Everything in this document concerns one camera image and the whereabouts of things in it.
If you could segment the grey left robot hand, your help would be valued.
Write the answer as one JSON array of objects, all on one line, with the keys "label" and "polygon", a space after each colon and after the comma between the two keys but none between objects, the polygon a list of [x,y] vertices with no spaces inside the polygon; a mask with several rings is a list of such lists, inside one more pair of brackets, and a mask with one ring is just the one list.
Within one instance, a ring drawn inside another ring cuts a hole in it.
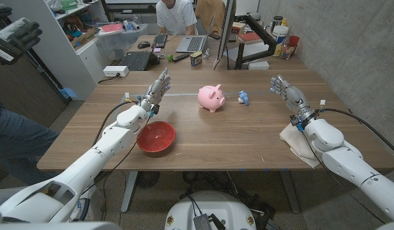
[{"label": "grey left robot hand", "polygon": [[139,106],[145,111],[149,111],[152,106],[156,106],[162,101],[162,97],[169,89],[170,75],[168,74],[168,68],[164,68],[157,80],[146,90]]}]

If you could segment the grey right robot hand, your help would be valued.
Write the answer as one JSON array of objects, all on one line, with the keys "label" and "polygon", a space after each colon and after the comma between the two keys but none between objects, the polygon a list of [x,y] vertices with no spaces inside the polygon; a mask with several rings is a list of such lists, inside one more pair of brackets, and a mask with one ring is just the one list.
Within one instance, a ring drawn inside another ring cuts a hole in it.
[{"label": "grey right robot hand", "polygon": [[270,90],[282,97],[287,107],[292,111],[290,116],[292,126],[296,126],[299,131],[305,129],[310,120],[316,115],[311,109],[303,92],[296,86],[290,85],[281,75],[271,78]]}]

